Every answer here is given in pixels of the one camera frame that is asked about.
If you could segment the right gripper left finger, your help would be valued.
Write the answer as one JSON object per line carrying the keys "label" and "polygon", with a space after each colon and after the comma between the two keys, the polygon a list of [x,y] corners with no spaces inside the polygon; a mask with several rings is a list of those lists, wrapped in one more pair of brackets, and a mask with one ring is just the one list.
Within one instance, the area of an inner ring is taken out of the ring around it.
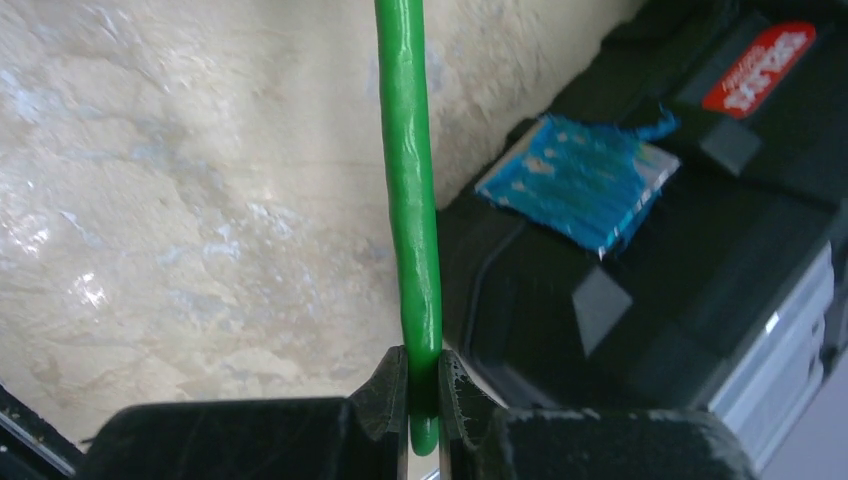
{"label": "right gripper left finger", "polygon": [[409,442],[408,355],[389,348],[371,377],[350,397],[349,446],[359,479],[405,479]]}

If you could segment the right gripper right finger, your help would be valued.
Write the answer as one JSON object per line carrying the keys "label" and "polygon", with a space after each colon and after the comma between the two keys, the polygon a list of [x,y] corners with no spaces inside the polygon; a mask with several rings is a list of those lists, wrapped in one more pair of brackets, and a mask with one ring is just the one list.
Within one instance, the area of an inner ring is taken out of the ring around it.
{"label": "right gripper right finger", "polygon": [[439,462],[443,479],[505,479],[504,409],[476,385],[459,356],[438,361]]}

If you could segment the green fake bean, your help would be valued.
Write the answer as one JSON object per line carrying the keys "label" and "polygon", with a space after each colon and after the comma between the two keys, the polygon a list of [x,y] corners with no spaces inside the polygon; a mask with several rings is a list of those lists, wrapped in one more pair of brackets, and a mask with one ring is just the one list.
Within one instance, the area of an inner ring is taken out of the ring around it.
{"label": "green fake bean", "polygon": [[428,456],[439,444],[443,335],[424,8],[420,1],[378,1],[375,17],[388,207],[408,355],[410,441],[416,455]]}

